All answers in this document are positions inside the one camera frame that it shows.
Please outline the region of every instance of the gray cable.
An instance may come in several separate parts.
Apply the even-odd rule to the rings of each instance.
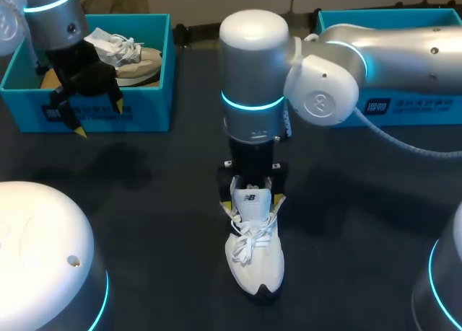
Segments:
[[[356,107],[354,109],[354,113],[356,116],[372,131],[378,134],[381,138],[391,142],[392,144],[397,145],[401,149],[410,151],[415,154],[421,154],[423,156],[430,156],[432,158],[439,158],[439,159],[453,159],[453,158],[460,158],[462,157],[462,151],[452,151],[452,152],[438,152],[438,151],[430,151],[428,149],[420,149],[418,147],[414,147],[412,145],[406,144],[403,141],[398,140],[397,138],[392,137],[391,135],[387,134],[385,131],[377,127],[374,123],[364,116],[361,111]]]

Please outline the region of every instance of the shoe tongue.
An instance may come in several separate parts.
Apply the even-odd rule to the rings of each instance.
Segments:
[[[265,221],[271,207],[269,189],[237,189],[233,199],[243,221]]]

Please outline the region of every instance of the white shoelace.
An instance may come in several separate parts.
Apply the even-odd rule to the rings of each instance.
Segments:
[[[255,248],[270,246],[271,235],[276,226],[277,212],[284,200],[285,196],[269,212],[265,221],[242,221],[237,209],[230,211],[223,206],[226,214],[231,218],[231,226],[240,235],[232,251],[233,260],[245,265],[252,259]]]
[[[108,53],[108,56],[115,56],[119,53],[123,53],[119,61],[129,61],[131,63],[139,63],[141,61],[141,45],[144,43],[135,43],[132,37],[127,39],[119,34],[113,34],[113,37],[120,39],[119,49],[112,53]]]

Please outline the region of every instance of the metal cylinder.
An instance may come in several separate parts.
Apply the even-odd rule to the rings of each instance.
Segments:
[[[371,30],[335,25],[319,37],[357,51],[367,64],[364,87],[428,94],[461,91],[462,28]]]
[[[287,23],[271,12],[245,10],[223,21],[220,39],[228,135],[245,144],[281,136],[289,72]]]
[[[67,48],[89,34],[79,0],[27,0],[25,17],[41,50]]]
[[[412,294],[419,331],[462,330],[462,207],[435,243]]]

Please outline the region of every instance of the beige sneaker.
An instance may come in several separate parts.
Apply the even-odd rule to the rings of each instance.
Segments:
[[[157,81],[162,68],[162,52],[143,48],[131,37],[109,34],[97,28],[85,40],[94,45],[101,61],[115,67],[120,87],[141,86]]]

